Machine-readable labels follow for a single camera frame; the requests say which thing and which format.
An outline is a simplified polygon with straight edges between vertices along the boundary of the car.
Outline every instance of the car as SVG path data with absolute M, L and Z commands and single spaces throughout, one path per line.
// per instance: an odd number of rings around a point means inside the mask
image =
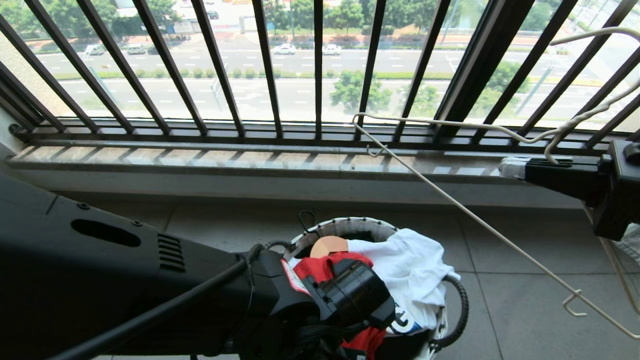
M 275 48 L 273 48 L 273 52 L 275 54 L 293 55 L 296 53 L 296 47 L 291 44 L 282 44 L 280 46 L 276 46 Z
M 147 48 L 142 44 L 131 45 L 127 48 L 127 54 L 129 55 L 146 54 L 146 53 L 147 53 Z
M 87 55 L 102 55 L 104 54 L 104 46 L 102 44 L 87 45 L 84 53 Z
M 322 55 L 339 55 L 342 48 L 335 44 L 329 44 L 322 49 Z

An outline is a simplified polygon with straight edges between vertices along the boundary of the vent slot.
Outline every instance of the vent slot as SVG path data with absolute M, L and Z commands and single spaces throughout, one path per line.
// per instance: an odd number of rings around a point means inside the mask
M 185 272 L 184 258 L 180 240 L 164 234 L 158 234 L 158 258 L 160 268 L 176 272 Z

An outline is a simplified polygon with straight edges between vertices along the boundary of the white car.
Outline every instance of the white car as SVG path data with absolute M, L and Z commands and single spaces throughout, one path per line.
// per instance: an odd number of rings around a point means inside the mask
M 293 55 L 296 53 L 296 47 L 291 44 L 282 44 L 280 46 L 276 46 L 273 49 L 275 54 L 289 54 Z
M 329 44 L 322 49 L 322 55 L 339 55 L 342 48 L 335 44 Z

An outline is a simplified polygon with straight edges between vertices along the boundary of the metal hook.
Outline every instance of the metal hook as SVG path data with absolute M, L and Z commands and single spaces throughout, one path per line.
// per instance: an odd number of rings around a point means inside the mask
M 571 310 L 569 308 L 569 303 L 571 301 L 573 301 L 575 299 L 576 296 L 578 296 L 578 294 L 582 293 L 582 290 L 577 289 L 575 290 L 575 293 L 572 293 L 568 298 L 566 298 L 565 301 L 562 302 L 562 307 L 567 310 L 571 315 L 577 317 L 577 318 L 582 318 L 584 316 L 587 316 L 586 313 L 576 313 L 575 311 Z
M 387 145 L 384 145 L 380 150 L 378 150 L 378 152 L 376 152 L 375 154 L 373 152 L 371 152 L 371 148 L 369 148 L 369 146 L 367 145 L 367 154 L 371 155 L 372 158 L 377 157 L 378 155 L 380 155 L 381 153 L 387 151 Z

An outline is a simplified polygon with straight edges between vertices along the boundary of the laundry basket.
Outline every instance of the laundry basket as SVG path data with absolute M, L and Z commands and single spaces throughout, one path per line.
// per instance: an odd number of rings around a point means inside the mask
M 346 239 L 379 242 L 386 241 L 389 236 L 393 235 L 396 231 L 398 231 L 398 228 L 395 226 L 375 218 L 334 218 L 307 229 L 304 233 L 291 240 L 291 244 L 293 246 L 285 252 L 284 258 L 289 261 L 291 258 L 304 258 L 309 256 L 311 247 L 316 240 L 322 236 L 335 235 Z M 447 335 L 447 310 L 442 306 L 436 314 L 436 327 L 434 330 L 427 330 L 415 335 L 385 338 L 385 342 L 382 344 L 381 348 L 384 348 L 385 345 L 393 345 L 396 343 L 399 344 L 399 346 L 397 346 L 398 350 L 393 351 L 399 351 L 405 354 L 412 351 L 410 349 L 411 346 L 408 346 L 406 342 L 409 340 L 412 341 L 414 347 L 415 344 L 418 343 L 418 348 L 413 350 L 414 354 L 412 354 L 412 357 L 414 359 L 429 360 L 433 359 L 440 349 L 453 344 L 462 335 L 462 332 L 467 326 L 469 312 L 467 293 L 457 279 L 448 275 L 443 279 L 443 281 L 451 283 L 460 294 L 462 307 L 460 319 L 458 320 L 456 328 Z M 398 355 L 400 354 L 394 354 L 395 360 L 402 358 Z

